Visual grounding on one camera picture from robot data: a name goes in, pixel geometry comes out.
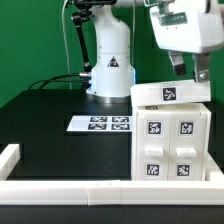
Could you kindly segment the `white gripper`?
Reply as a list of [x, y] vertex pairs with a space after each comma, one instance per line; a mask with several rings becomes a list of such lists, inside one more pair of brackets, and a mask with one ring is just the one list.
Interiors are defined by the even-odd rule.
[[193, 55], [196, 83], [209, 80], [211, 55], [224, 46], [224, 26], [218, 0], [144, 0], [160, 49], [168, 52], [174, 74], [186, 74], [181, 52]]

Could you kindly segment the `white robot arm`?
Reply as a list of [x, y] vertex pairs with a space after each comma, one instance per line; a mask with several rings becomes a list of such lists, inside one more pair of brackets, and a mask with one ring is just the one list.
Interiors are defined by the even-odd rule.
[[156, 42], [168, 52], [173, 70], [182, 75], [182, 55], [194, 58], [194, 81], [209, 81], [210, 53], [224, 47], [223, 12], [218, 0], [115, 0], [94, 4], [97, 63], [91, 69], [87, 96], [104, 103], [130, 99], [135, 70], [130, 64], [130, 29], [115, 18], [111, 8], [144, 6], [149, 9]]

